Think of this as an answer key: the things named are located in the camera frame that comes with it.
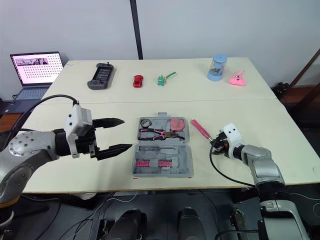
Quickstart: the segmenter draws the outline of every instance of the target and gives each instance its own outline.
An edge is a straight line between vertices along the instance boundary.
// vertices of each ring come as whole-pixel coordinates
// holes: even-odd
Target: table
[[[97,144],[106,149],[115,144],[137,144],[140,117],[167,112],[172,117],[197,119],[212,136],[226,124],[234,123],[246,144],[269,149],[287,185],[320,182],[320,159],[293,122],[284,106],[272,98],[206,100],[178,102],[84,103],[92,117],[120,118],[124,124],[97,129]],[[42,104],[31,114],[25,128],[48,131],[65,127],[72,104]],[[25,193],[114,192],[126,190],[168,190],[239,188],[240,184],[219,175],[209,161],[209,142],[189,124],[194,175],[192,178],[147,177],[131,174],[134,147],[105,160],[81,155],[49,162],[40,167],[28,182]],[[253,183],[250,170],[239,160],[214,156],[217,167],[226,175]]]
[[[212,101],[241,99],[276,99],[271,89],[247,57],[229,57],[221,81],[212,82],[207,73],[212,58],[162,60],[110,60],[115,67],[113,81],[107,90],[87,87],[97,63],[106,60],[68,61],[44,97],[67,94],[80,103],[151,103],[179,101]],[[230,85],[235,72],[244,70],[246,87]],[[165,86],[158,86],[159,75],[177,72]],[[143,75],[143,87],[134,88],[135,75]],[[45,102],[69,103],[68,99],[55,98]]]

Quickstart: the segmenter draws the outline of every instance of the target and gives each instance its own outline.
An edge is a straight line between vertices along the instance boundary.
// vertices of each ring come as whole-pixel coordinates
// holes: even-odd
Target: wire
[[[218,232],[220,232],[220,224],[219,224],[219,212],[218,212],[218,208],[216,206],[216,204],[214,203],[214,201],[212,201],[210,199],[210,197],[208,197],[202,190],[200,190],[200,193],[202,193],[211,203],[212,205],[214,206],[214,209],[215,209],[215,212],[216,212],[216,220],[215,221],[215,226],[216,226],[216,229],[218,230]]]
[[[33,201],[33,202],[37,202],[37,203],[43,203],[43,202],[51,202],[51,201],[57,201],[58,202],[58,210],[56,211],[56,214],[54,215],[52,221],[49,223],[49,225],[44,229],[44,231],[37,237],[35,238],[35,240],[38,240],[40,239],[43,234],[45,234],[45,232],[50,228],[50,226],[52,225],[52,223],[54,222],[54,220],[56,219],[59,211],[60,211],[60,207],[61,207],[61,201],[59,198],[49,198],[49,199],[34,199],[34,198],[31,198],[31,197],[28,197],[28,196],[25,196],[25,195],[22,195],[21,194],[21,197],[25,198],[25,199],[28,199],[30,201]]]
[[[138,194],[138,191],[136,191],[136,193],[134,194],[134,196],[133,196],[130,200],[127,200],[127,201],[125,201],[125,200],[120,200],[120,199],[118,199],[118,198],[107,198],[103,203],[101,203],[101,204],[96,208],[96,210],[95,210],[92,214],[90,214],[89,216],[87,216],[87,217],[84,219],[84,220],[87,220],[87,218],[89,218],[88,221],[87,221],[87,223],[86,223],[85,225],[83,225],[83,226],[79,229],[78,232],[76,232],[75,234],[73,234],[73,235],[71,235],[70,237],[66,238],[65,240],[69,240],[69,239],[71,239],[73,236],[75,236],[75,235],[77,235],[79,232],[81,232],[81,231],[88,225],[88,223],[91,221],[91,219],[92,219],[93,216],[96,214],[96,212],[97,212],[105,203],[107,203],[107,202],[109,202],[109,201],[111,201],[111,200],[117,200],[117,201],[122,202],[122,203],[129,203],[129,202],[131,202],[133,199],[135,199],[135,197],[137,196],[137,194]],[[64,237],[64,235],[66,235],[67,232],[69,232],[70,229],[72,229],[72,228],[73,228],[75,225],[77,225],[77,224],[81,224],[84,220],[78,221],[77,223],[75,223],[74,225],[72,225],[66,232],[64,232],[64,234],[63,234],[58,240],[61,240],[61,239]]]
[[[73,105],[75,104],[78,104],[78,101],[72,97],[72,96],[69,96],[69,95],[64,95],[64,94],[57,94],[57,95],[52,95],[52,96],[48,96],[48,97],[45,97],[44,99],[42,99],[41,101],[37,102],[36,104],[34,104],[33,106],[31,106],[27,111],[25,111],[19,118],[18,120],[15,122],[15,124],[13,125],[13,127],[11,128],[12,130],[15,130],[20,122],[22,122],[24,120],[24,118],[26,118],[26,116],[36,107],[38,106],[39,104],[49,100],[49,99],[54,99],[54,98],[67,98],[67,99],[71,99],[73,101]],[[7,137],[5,143],[4,143],[4,146],[3,146],[3,149],[6,148],[6,146],[8,145],[8,143],[10,142],[10,140],[12,139],[12,132],[9,134],[9,136]]]
[[[253,230],[228,230],[228,231],[221,231],[218,232],[217,235],[215,235],[214,240],[218,240],[218,238],[223,235],[223,234],[227,234],[227,233],[233,233],[233,234],[243,234],[243,233],[247,233],[247,234],[253,234],[253,233],[258,233],[258,229],[253,229]]]
[[[79,223],[79,225],[76,227],[75,232],[74,232],[74,236],[73,236],[73,240],[76,239],[77,233],[78,233],[78,229],[80,228],[81,224],[83,224],[84,222],[89,221],[89,219],[84,219],[82,220],[82,222]]]
[[[298,196],[304,197],[304,198],[309,199],[309,200],[320,201],[319,198],[308,197],[308,196],[305,196],[305,195],[303,195],[303,194],[296,193],[296,192],[289,193],[289,195],[298,195]],[[316,206],[317,206],[318,204],[320,204],[320,202],[315,203],[315,204],[313,205],[313,207],[312,207],[312,212],[313,212],[313,214],[314,214],[318,219],[320,219],[320,216],[319,216],[319,215],[316,213],[316,211],[315,211],[315,208],[316,208]]]
[[[28,128],[10,129],[10,130],[7,130],[7,131],[0,132],[0,136],[3,135],[3,134],[12,133],[12,132],[19,132],[19,131],[30,132],[30,131],[34,131],[34,130],[28,129]]]
[[[213,149],[214,149],[214,145],[212,144],[212,145],[211,145],[211,148],[210,148],[210,152],[209,152],[210,162],[211,162],[212,167],[213,167],[220,175],[224,176],[226,179],[229,179],[230,181],[233,181],[233,182],[235,182],[235,183],[242,184],[242,185],[247,185],[247,186],[253,187],[253,188],[255,187],[255,185],[252,185],[252,184],[250,184],[250,183],[246,183],[246,182],[243,182],[243,181],[235,180],[235,179],[233,179],[233,178],[231,178],[231,177],[228,177],[228,176],[224,175],[222,172],[220,172],[220,171],[218,170],[218,168],[215,166],[214,161],[212,160],[212,151],[213,151]]]
[[[83,227],[81,227],[78,232],[76,232],[76,233],[73,234],[72,236],[66,238],[65,240],[71,239],[73,236],[77,235],[77,234],[80,233],[83,229],[85,229],[85,227],[86,227],[86,226],[88,225],[88,223],[91,221],[91,219],[92,219],[93,216],[96,214],[96,212],[97,212],[106,202],[111,201],[111,200],[117,200],[117,201],[122,202],[122,203],[129,203],[129,202],[131,202],[133,199],[135,199],[135,197],[137,196],[137,194],[138,194],[138,191],[136,191],[135,195],[134,195],[130,200],[128,200],[128,201],[123,201],[123,200],[120,200],[120,199],[118,199],[118,198],[109,198],[109,199],[107,199],[105,202],[101,203],[100,206],[98,206],[98,208],[93,212],[92,216],[89,218],[89,220],[86,222],[86,224],[83,225]]]
[[[103,203],[106,203],[106,201],[107,201],[109,198],[113,197],[113,195],[115,195],[115,192],[111,193],[110,196],[108,196],[108,197],[104,200]],[[87,216],[85,219],[80,220],[80,221],[76,222],[75,224],[73,224],[71,227],[69,227],[69,228],[61,235],[61,237],[59,237],[58,240],[61,240],[61,239],[62,239],[74,226],[76,226],[77,224],[82,224],[83,222],[89,220],[89,218],[90,218],[92,215],[93,215],[93,213],[91,213],[91,214],[90,214],[89,216]]]
[[[304,198],[306,198],[306,199],[315,200],[315,201],[320,201],[319,198],[308,197],[308,196],[305,196],[305,195],[303,195],[303,194],[296,193],[296,192],[289,193],[289,195],[298,195],[298,196],[304,197]]]
[[[312,207],[312,212],[313,212],[313,214],[318,218],[318,219],[320,219],[320,216],[316,213],[316,211],[315,211],[315,207],[318,205],[318,204],[320,204],[320,202],[318,202],[318,203],[316,203],[315,205],[313,205],[313,207]]]
[[[107,200],[109,200],[110,198],[112,198],[115,194],[116,194],[116,192],[111,193],[111,194],[104,200],[103,203],[105,204],[105,203],[107,202]],[[79,223],[79,225],[76,227],[76,229],[75,229],[75,231],[74,231],[73,240],[76,239],[76,236],[77,236],[77,233],[78,233],[78,229],[80,228],[81,224],[83,224],[85,221],[88,221],[89,218],[90,218],[92,215],[93,215],[93,213],[90,214],[89,216],[87,216],[85,219],[83,219],[83,220]]]

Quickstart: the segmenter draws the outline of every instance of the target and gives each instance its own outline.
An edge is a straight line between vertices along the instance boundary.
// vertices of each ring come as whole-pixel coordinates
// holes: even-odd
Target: tool case
[[[151,121],[149,129],[170,132],[171,119],[184,121],[184,129],[176,133],[184,139],[166,138],[164,140],[139,140],[139,138],[156,137],[158,134],[140,131],[141,120]],[[157,117],[141,117],[138,123],[137,139],[134,149],[132,175],[135,177],[180,177],[193,176],[191,148],[186,145],[189,140],[189,126],[184,117],[169,117],[166,112],[159,112]]]

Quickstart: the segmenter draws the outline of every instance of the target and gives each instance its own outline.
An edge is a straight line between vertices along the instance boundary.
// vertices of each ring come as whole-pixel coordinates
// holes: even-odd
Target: laptop screen
[[[36,52],[10,55],[22,86],[50,85],[63,66],[59,52]]]

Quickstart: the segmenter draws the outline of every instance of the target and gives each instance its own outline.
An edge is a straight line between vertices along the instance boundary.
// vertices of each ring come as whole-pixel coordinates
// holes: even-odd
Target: laptop
[[[58,51],[10,54],[22,90],[4,114],[24,113],[45,95],[63,65]]]

